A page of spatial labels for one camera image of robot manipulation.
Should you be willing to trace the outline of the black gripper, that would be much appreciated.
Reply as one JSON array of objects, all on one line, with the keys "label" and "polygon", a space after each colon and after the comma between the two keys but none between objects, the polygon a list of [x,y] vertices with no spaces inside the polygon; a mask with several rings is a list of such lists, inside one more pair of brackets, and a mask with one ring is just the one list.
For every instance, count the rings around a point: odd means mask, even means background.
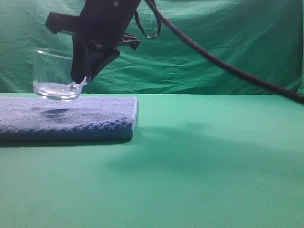
[{"label": "black gripper", "polygon": [[139,0],[87,0],[78,16],[49,13],[46,27],[52,33],[72,35],[70,77],[76,84],[90,83],[120,55],[117,49],[95,51],[94,43],[138,48],[140,40],[126,30],[139,4]]}]

